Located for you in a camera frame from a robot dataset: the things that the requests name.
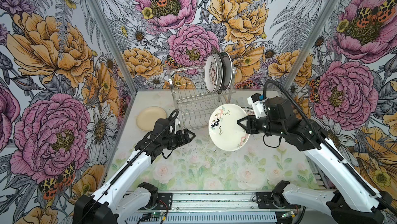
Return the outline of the white plate orange sunburst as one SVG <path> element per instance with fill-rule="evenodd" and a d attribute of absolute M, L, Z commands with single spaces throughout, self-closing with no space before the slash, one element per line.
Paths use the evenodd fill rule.
<path fill-rule="evenodd" d="M 249 107 L 242 107 L 242 109 L 247 113 L 247 115 L 255 115 L 254 110 Z"/>

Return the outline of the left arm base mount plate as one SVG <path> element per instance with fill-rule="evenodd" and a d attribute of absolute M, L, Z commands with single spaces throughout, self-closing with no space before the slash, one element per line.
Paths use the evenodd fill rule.
<path fill-rule="evenodd" d="M 172 193 L 155 193 L 152 194 L 149 203 L 146 206 L 147 210 L 170 210 L 172 208 L 173 194 Z"/>

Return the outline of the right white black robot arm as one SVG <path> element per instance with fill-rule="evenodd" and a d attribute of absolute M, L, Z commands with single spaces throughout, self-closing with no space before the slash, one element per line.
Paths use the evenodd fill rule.
<path fill-rule="evenodd" d="M 248 97 L 254 111 L 237 121 L 247 134 L 278 136 L 303 152 L 335 185 L 335 190 L 300 188 L 281 181 L 271 200 L 278 208 L 300 205 L 331 216 L 338 224 L 381 224 L 384 210 L 396 214 L 392 197 L 369 184 L 342 156 L 316 121 L 309 119 L 277 81 L 265 83 L 261 94 Z"/>

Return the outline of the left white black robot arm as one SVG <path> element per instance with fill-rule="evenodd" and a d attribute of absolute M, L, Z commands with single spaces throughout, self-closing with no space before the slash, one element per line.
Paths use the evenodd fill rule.
<path fill-rule="evenodd" d="M 190 143 L 195 134 L 188 129 L 177 130 L 179 111 L 155 122 L 153 131 L 139 141 L 121 169 L 91 196 L 81 196 L 74 205 L 74 224 L 123 224 L 141 208 L 153 208 L 158 201 L 158 188 L 141 183 L 131 194 L 127 191 L 163 151 Z"/>

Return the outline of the white plate with black drawing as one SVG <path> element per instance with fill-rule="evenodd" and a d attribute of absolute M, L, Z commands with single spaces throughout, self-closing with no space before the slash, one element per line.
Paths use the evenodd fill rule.
<path fill-rule="evenodd" d="M 213 111 L 209 118 L 208 131 L 216 147 L 233 152 L 247 143 L 250 135 L 237 123 L 244 117 L 247 117 L 247 113 L 235 104 L 224 104 Z"/>

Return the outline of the white plate green red rim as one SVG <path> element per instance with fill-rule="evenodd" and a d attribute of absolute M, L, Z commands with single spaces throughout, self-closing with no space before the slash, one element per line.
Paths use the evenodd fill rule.
<path fill-rule="evenodd" d="M 233 63 L 228 53 L 222 51 L 222 66 L 223 66 L 223 90 L 228 89 L 233 79 Z"/>

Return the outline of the black square floral plate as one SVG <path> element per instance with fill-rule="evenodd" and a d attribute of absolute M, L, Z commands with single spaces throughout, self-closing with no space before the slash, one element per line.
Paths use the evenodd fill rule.
<path fill-rule="evenodd" d="M 218 89 L 218 91 L 217 91 L 217 93 L 220 95 L 221 93 L 222 93 L 222 91 L 224 90 L 224 82 L 225 82 L 225 76 L 226 76 L 226 72 L 225 72 L 225 70 L 226 70 L 226 67 L 225 67 L 225 63 L 224 63 L 224 61 L 223 61 L 223 56 L 221 55 L 221 53 L 218 51 L 218 49 L 217 48 L 215 48 L 214 46 L 213 46 L 213 51 L 212 51 L 212 53 L 214 54 L 214 55 L 217 55 L 218 57 L 219 57 L 219 62 L 220 62 L 220 65 L 221 65 L 221 74 L 222 74 L 222 76 L 221 76 L 221 83 L 220 83 L 220 87 L 219 87 L 219 89 Z"/>

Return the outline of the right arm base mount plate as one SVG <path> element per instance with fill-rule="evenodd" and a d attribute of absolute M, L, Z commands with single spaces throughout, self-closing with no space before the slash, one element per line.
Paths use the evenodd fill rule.
<path fill-rule="evenodd" d="M 276 200 L 271 191 L 256 192 L 253 198 L 259 209 L 277 209 Z"/>

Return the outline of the chrome wire dish rack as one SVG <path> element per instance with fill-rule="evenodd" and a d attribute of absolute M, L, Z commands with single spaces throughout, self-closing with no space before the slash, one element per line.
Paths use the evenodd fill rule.
<path fill-rule="evenodd" d="M 221 93 L 208 92 L 203 65 L 177 68 L 167 65 L 166 68 L 181 129 L 206 127 L 213 111 L 220 105 L 229 104 L 236 92 L 233 84 Z"/>

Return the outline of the white plate red characters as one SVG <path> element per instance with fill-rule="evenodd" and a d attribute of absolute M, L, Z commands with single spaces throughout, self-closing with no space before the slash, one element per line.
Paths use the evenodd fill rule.
<path fill-rule="evenodd" d="M 206 90 L 213 93 L 218 82 L 218 64 L 214 55 L 208 55 L 204 66 L 204 81 Z"/>

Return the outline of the white plate black rim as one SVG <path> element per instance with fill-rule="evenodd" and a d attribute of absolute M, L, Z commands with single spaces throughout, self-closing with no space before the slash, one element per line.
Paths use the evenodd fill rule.
<path fill-rule="evenodd" d="M 222 92 L 222 81 L 223 81 L 223 66 L 222 59 L 219 53 L 214 54 L 216 65 L 217 65 L 217 82 L 215 92 L 221 94 Z"/>

